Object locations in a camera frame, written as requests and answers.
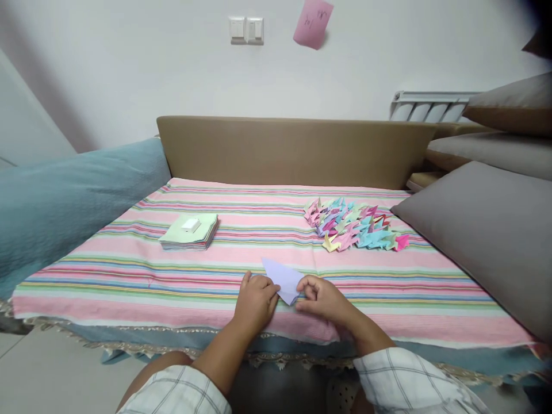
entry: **radiator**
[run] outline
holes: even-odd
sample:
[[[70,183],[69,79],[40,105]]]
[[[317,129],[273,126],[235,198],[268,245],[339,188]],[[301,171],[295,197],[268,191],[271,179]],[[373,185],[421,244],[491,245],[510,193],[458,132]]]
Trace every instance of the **radiator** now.
[[[399,91],[393,97],[390,120],[458,122],[470,97],[478,93]]]

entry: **shirt sleeve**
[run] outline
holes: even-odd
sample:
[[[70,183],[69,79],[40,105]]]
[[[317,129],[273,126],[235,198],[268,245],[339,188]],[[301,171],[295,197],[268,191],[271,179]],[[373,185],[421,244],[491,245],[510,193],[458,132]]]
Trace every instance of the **shirt sleeve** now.
[[[173,365],[155,373],[118,414],[230,414],[226,398],[202,372]]]
[[[354,365],[376,412],[490,414],[465,385],[406,349],[377,351]]]

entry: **pink striped blanket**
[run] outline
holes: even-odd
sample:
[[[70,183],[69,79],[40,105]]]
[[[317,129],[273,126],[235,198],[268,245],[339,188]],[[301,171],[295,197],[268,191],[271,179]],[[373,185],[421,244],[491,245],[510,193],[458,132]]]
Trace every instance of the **pink striped blanket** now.
[[[400,252],[352,247],[329,253],[305,218],[321,197],[378,205],[410,237]],[[246,186],[173,178],[13,294],[18,318],[80,325],[223,327],[246,270],[267,257],[327,278],[397,340],[452,348],[511,347],[534,339],[451,260],[389,209],[405,191],[362,187]],[[219,214],[206,251],[163,251],[158,238],[181,213]],[[327,344],[331,323],[279,301],[271,332]]]

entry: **child's hand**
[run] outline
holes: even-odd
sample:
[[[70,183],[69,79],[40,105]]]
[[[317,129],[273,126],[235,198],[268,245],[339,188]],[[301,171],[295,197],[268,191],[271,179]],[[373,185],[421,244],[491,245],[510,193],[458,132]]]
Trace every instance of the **child's hand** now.
[[[297,291],[305,291],[306,295],[306,301],[295,304],[300,312],[321,316],[344,327],[359,316],[357,308],[330,281],[307,275],[299,281]]]
[[[247,335],[253,339],[272,319],[279,285],[273,284],[266,276],[251,276],[248,271],[240,286],[240,294],[237,297],[236,310],[232,321],[235,326],[243,328]]]

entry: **floor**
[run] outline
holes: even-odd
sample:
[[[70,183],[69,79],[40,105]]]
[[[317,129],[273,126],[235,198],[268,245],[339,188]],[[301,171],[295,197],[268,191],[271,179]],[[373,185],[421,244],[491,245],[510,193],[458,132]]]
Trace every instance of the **floor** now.
[[[101,354],[54,329],[27,336],[0,333],[0,412],[113,413],[144,364],[128,358],[102,365]],[[321,371],[300,365],[279,371],[270,364],[260,369],[244,364],[230,402],[235,413],[266,413],[273,411],[271,407],[288,413],[323,413],[327,379]],[[532,412],[521,388],[487,388],[480,397],[494,413]]]

